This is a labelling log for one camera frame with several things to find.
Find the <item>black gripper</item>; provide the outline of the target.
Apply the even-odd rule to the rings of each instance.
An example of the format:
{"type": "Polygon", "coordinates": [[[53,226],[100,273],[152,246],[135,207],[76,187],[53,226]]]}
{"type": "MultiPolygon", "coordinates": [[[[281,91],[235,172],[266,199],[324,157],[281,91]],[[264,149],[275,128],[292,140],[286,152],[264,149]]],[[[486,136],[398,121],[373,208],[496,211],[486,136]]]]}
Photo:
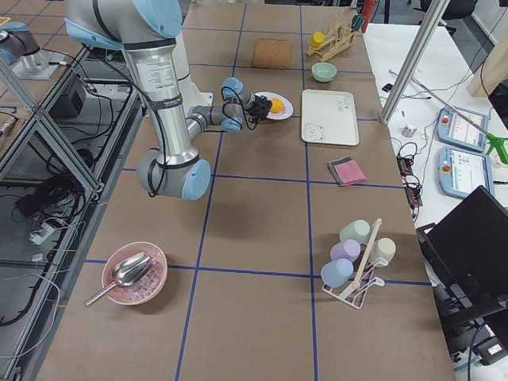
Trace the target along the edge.
{"type": "Polygon", "coordinates": [[[252,120],[265,120],[271,110],[271,100],[267,97],[255,97],[250,108],[250,117],[252,120]]]}

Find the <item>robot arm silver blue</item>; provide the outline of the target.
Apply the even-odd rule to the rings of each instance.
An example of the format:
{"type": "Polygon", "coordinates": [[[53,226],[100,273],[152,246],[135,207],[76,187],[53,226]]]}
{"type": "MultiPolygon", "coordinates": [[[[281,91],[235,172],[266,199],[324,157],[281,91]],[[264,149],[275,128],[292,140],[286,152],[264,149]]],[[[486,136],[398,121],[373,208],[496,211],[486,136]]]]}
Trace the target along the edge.
{"type": "Polygon", "coordinates": [[[158,145],[137,169],[151,195],[187,200],[207,191],[211,167],[193,140],[211,125],[236,133],[264,120],[272,103],[234,77],[221,85],[223,104],[192,83],[177,1],[68,1],[67,34],[93,48],[119,51],[133,85],[144,99],[158,145]]]}

